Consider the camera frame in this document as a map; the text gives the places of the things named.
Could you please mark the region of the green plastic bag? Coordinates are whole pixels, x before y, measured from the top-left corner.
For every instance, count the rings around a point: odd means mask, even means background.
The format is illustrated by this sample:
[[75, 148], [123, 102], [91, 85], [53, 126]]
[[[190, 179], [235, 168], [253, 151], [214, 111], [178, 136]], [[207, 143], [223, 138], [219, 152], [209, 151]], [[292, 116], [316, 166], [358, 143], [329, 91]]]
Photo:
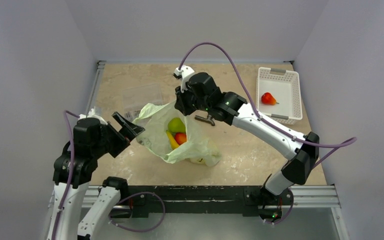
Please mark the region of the green plastic bag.
[[[220, 150], [192, 116], [184, 116], [175, 109], [175, 103], [146, 104], [133, 120], [135, 125], [144, 128], [136, 141], [168, 164], [190, 160], [209, 167], [216, 165], [222, 159]], [[167, 136], [168, 124], [174, 118], [180, 118], [184, 123], [187, 138], [186, 143], [176, 149], [172, 149]]]

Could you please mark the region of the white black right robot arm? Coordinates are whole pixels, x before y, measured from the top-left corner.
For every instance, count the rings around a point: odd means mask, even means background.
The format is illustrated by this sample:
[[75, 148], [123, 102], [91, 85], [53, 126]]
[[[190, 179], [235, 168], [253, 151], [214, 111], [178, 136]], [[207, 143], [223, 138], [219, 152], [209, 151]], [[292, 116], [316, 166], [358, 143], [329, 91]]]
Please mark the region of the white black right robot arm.
[[222, 92], [206, 72], [183, 71], [174, 73], [174, 77], [181, 81], [175, 88], [175, 109], [184, 116], [195, 111], [207, 112], [216, 121], [251, 133], [285, 157], [285, 165], [268, 178], [260, 191], [264, 202], [272, 204], [290, 186], [306, 183], [319, 156], [319, 150], [313, 145], [320, 139], [317, 134], [292, 130], [254, 112], [244, 97], [231, 91]]

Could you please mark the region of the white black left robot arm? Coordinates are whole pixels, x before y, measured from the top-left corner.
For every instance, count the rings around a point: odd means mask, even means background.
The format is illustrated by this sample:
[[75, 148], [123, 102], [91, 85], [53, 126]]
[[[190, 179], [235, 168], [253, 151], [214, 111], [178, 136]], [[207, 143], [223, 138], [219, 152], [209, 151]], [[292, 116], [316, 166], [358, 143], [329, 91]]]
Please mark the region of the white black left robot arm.
[[118, 112], [112, 117], [120, 124], [119, 130], [93, 109], [78, 115], [75, 126], [68, 127], [69, 141], [53, 164], [54, 205], [49, 240], [77, 239], [83, 200], [98, 160], [106, 154], [117, 157], [145, 131]]

